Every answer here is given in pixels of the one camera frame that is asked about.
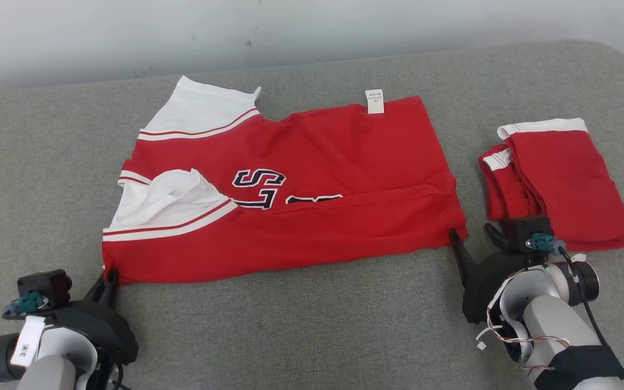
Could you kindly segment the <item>red shorts with white stripe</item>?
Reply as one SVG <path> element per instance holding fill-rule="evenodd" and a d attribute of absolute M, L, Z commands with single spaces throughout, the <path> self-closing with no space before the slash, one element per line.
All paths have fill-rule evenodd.
<path fill-rule="evenodd" d="M 490 220 L 546 216 L 570 250 L 624 248 L 624 204 L 580 118 L 500 126 L 479 158 Z"/>

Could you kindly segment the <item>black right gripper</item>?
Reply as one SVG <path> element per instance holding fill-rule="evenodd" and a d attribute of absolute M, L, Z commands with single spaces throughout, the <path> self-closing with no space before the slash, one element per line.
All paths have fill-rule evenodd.
<path fill-rule="evenodd" d="M 530 263 L 530 255 L 506 252 L 508 239 L 495 225 L 485 224 L 484 230 L 495 247 L 502 252 L 495 252 L 479 263 L 473 260 L 457 230 L 453 228 L 449 231 L 461 286 L 465 289 L 461 310 L 466 321 L 472 324 L 486 320 L 487 306 L 501 284 Z"/>

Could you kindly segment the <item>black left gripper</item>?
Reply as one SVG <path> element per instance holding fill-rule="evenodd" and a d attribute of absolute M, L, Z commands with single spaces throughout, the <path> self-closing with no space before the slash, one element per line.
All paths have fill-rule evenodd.
<path fill-rule="evenodd" d="M 107 276 L 101 274 L 85 300 L 48 309 L 47 319 L 56 326 L 86 336 L 114 353 L 122 365 L 129 365 L 136 361 L 139 344 L 128 321 L 114 310 L 118 284 L 118 270 L 110 269 Z"/>

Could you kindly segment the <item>red and white jersey shirt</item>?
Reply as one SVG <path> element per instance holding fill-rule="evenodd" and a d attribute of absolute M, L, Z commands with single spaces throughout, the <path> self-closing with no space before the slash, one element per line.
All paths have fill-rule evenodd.
<path fill-rule="evenodd" d="M 265 118 L 252 93 L 181 77 L 144 126 L 102 232 L 122 284 L 194 283 L 408 254 L 467 235 L 423 100 Z"/>

